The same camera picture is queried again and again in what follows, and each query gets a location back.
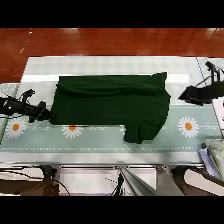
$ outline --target white flower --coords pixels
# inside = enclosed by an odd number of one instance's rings
[[[199,127],[194,118],[182,117],[179,119],[177,127],[179,131],[182,131],[182,135],[185,135],[185,137],[194,138],[194,136],[197,136],[199,133]]]
[[[76,125],[69,125],[69,126],[65,126],[61,129],[64,134],[66,136],[66,138],[70,137],[71,138],[75,138],[76,136],[79,136],[82,134],[82,127],[78,127]]]
[[[124,125],[120,125],[120,131],[122,131],[123,134],[125,134],[126,128]]]
[[[26,130],[26,121],[22,118],[15,118],[8,122],[5,129],[6,135],[8,138],[17,138],[23,134],[23,131]]]

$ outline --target yellow flower center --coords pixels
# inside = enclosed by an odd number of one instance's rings
[[[69,125],[69,130],[74,131],[76,129],[76,125]]]
[[[192,129],[192,124],[190,124],[190,123],[186,123],[186,124],[185,124],[185,128],[186,128],[188,131],[190,131],[190,130]]]
[[[14,125],[12,126],[12,130],[13,130],[13,131],[18,131],[18,130],[19,130],[19,124],[14,124]]]

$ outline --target green cloth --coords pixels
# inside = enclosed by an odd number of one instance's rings
[[[167,73],[60,76],[51,109],[54,125],[125,125],[124,140],[152,140],[164,125]]]

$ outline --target dark green folded garment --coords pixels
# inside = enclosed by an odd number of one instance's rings
[[[51,109],[54,125],[125,125],[124,140],[152,140],[164,125],[167,73],[61,76]]]

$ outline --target reddish brown wooden surface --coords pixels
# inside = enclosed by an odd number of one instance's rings
[[[224,58],[224,31],[222,28],[0,28],[0,83],[19,82],[29,56],[53,55]]]

